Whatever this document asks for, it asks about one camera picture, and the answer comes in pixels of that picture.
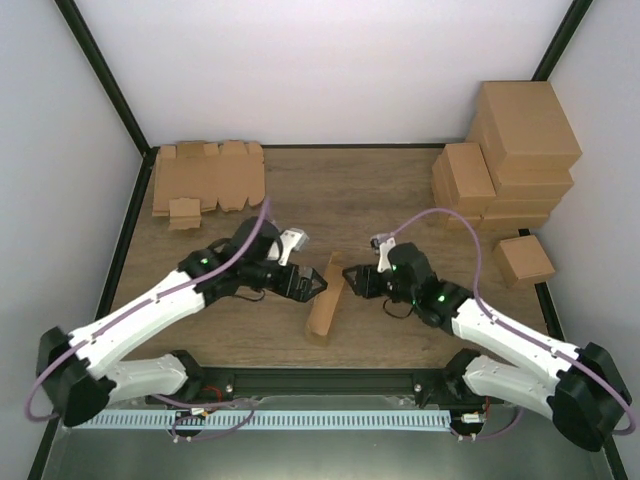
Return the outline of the brown cardboard box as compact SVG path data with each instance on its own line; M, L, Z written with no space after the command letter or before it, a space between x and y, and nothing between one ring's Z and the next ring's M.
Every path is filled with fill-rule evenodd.
M343 277L343 255L334 251L324 272L328 286L313 301L305 324L305 337L312 344L327 346L334 314L345 284Z

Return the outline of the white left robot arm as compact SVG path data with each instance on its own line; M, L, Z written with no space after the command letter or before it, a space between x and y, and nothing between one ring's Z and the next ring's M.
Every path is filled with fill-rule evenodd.
M230 238L191 252L163 280L120 309L70 333L54 327L41 336L37 379L66 427L81 425L106 407L159 395L172 405L196 402L204 370L185 350L155 359L127 355L176 322L246 287L300 303L327 288L311 267L289 260L307 241L299 229L279 230L258 217Z

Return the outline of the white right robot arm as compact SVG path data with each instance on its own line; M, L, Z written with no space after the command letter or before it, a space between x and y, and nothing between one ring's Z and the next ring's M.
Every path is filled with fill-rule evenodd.
M590 452L617 433L632 399L604 347L578 347L503 315L476 293L438 278L412 243L388 240L377 251L377 264L344 270L355 295L407 303L424 324L493 354L467 350L452 360L458 368L444 378L451 400L505 400L549 419L567 440Z

